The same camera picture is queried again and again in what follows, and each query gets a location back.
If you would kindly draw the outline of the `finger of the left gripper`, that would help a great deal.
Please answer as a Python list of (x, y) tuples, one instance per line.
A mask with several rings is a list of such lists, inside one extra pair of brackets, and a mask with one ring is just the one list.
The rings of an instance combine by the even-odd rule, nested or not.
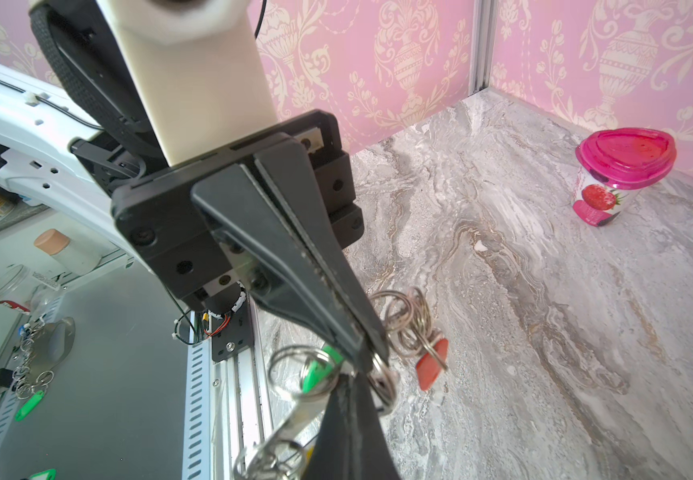
[(316, 333), (367, 371), (367, 334), (354, 308), (302, 239), (304, 231), (248, 167), (234, 164), (212, 174), (190, 196), (216, 239), (244, 249), (232, 265), (260, 307)]
[(336, 334), (334, 346), (354, 364), (371, 364), (374, 356), (387, 363), (387, 332), (332, 232), (304, 145), (286, 138), (258, 154), (256, 168), (274, 198), (284, 205), (288, 222), (316, 263), (316, 277), (324, 285), (316, 299), (326, 300), (338, 310), (336, 318), (328, 322)]

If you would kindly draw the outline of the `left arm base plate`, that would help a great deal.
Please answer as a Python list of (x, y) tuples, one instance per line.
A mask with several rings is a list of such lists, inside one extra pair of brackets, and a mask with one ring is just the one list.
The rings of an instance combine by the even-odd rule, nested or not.
[(236, 311), (231, 311), (223, 316), (212, 316), (210, 320), (210, 356), (212, 361), (218, 363), (249, 350), (256, 344), (254, 333), (254, 317), (252, 317), (252, 304), (244, 300), (244, 303)]

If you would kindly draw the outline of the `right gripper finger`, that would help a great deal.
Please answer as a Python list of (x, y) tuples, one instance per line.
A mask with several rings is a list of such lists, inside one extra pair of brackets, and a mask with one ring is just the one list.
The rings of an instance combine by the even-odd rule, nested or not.
[(368, 379), (342, 375), (322, 418), (304, 479), (398, 479)]

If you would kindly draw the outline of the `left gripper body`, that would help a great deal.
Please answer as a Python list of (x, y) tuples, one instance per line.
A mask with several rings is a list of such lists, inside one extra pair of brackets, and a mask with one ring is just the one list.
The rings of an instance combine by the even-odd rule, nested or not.
[(342, 148), (338, 119), (324, 110), (286, 120), (112, 194), (112, 217), (118, 232), (168, 291), (190, 309), (225, 312), (240, 291), (230, 261), (192, 203), (192, 186), (230, 164), (252, 159), (284, 136), (306, 146), (340, 247), (356, 243), (365, 228), (356, 204), (351, 160)]

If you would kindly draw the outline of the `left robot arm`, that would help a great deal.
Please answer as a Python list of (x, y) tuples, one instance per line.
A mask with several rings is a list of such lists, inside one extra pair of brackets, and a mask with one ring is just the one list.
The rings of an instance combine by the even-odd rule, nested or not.
[(244, 1), (37, 1), (60, 91), (0, 84), (0, 146), (194, 310), (240, 282), (360, 372), (387, 332), (342, 250), (363, 233), (334, 115), (278, 120)]

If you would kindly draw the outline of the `metal key organizer plate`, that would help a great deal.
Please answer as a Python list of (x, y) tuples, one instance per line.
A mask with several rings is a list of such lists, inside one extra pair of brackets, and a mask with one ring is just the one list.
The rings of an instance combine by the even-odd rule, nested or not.
[[(390, 346), (398, 356), (418, 361), (433, 352), (434, 344), (446, 338), (436, 326), (424, 293), (418, 287), (406, 292), (381, 290), (370, 296), (380, 306), (380, 320), (390, 333)], [(294, 402), (292, 412), (262, 443), (242, 448), (234, 460), (236, 479), (300, 479), (312, 457), (314, 444), (298, 441), (298, 436), (326, 411), (330, 394), (340, 376), (351, 368), (344, 360), (314, 390), (302, 393), (300, 378), (304, 364), (312, 358), (329, 360), (322, 347), (292, 345), (272, 354), (266, 379), (280, 396)]]

